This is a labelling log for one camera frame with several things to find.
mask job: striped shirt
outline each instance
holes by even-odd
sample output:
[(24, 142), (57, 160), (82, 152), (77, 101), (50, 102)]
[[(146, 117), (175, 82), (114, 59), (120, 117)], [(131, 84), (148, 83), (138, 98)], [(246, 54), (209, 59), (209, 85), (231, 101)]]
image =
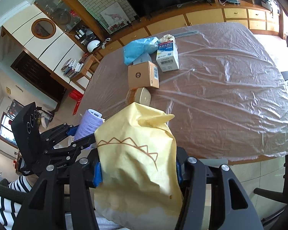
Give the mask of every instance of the striped shirt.
[[(30, 184), (23, 175), (19, 176), (16, 181), (9, 183), (8, 187), (25, 193), (28, 193), (31, 190)], [(20, 207), (21, 204), (0, 197), (0, 223), (5, 229), (12, 229)]]

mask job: metal screw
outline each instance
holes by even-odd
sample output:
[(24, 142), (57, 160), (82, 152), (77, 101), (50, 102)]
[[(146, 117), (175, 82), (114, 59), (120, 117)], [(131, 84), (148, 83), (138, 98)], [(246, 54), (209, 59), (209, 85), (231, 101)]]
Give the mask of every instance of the metal screw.
[(80, 164), (87, 164), (87, 163), (88, 163), (88, 159), (87, 159), (87, 158), (81, 158), (81, 159), (79, 160), (79, 163), (80, 163)]
[(229, 166), (227, 164), (223, 164), (221, 166), (221, 169), (224, 170), (224, 171), (228, 171), (230, 168), (229, 168)]
[(46, 170), (47, 170), (47, 171), (53, 171), (54, 168), (55, 168), (54, 165), (51, 164), (51, 165), (48, 165), (48, 166), (46, 167)]
[(187, 159), (187, 161), (188, 161), (189, 163), (197, 163), (197, 159), (196, 159), (195, 157), (189, 157), (189, 158)]

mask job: light blue bag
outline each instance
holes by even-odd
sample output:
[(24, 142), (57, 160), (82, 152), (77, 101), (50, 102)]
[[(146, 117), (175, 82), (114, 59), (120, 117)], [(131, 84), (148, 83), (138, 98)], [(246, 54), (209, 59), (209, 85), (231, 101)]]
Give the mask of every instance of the light blue bag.
[(158, 43), (157, 37), (139, 39), (128, 43), (123, 47), (125, 65), (129, 65), (143, 53), (152, 54), (157, 51)]

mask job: yellow fabric pouch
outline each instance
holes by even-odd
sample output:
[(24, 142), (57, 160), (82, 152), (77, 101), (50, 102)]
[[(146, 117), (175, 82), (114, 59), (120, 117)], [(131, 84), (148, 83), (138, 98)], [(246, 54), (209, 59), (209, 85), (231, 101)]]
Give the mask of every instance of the yellow fabric pouch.
[(132, 103), (96, 131), (103, 182), (97, 212), (132, 230), (173, 230), (183, 196), (176, 174), (173, 114)]

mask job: barcode label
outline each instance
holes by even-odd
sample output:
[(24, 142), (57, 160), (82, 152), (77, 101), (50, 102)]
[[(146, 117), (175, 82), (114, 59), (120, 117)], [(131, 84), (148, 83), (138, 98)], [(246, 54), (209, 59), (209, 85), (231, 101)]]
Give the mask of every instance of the barcode label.
[(158, 74), (158, 68), (157, 67), (153, 67), (153, 72), (155, 74), (155, 79), (159, 79), (159, 74)]
[(164, 60), (164, 61), (161, 61), (161, 65), (163, 64), (167, 64), (167, 63), (172, 63), (174, 62), (173, 60)]

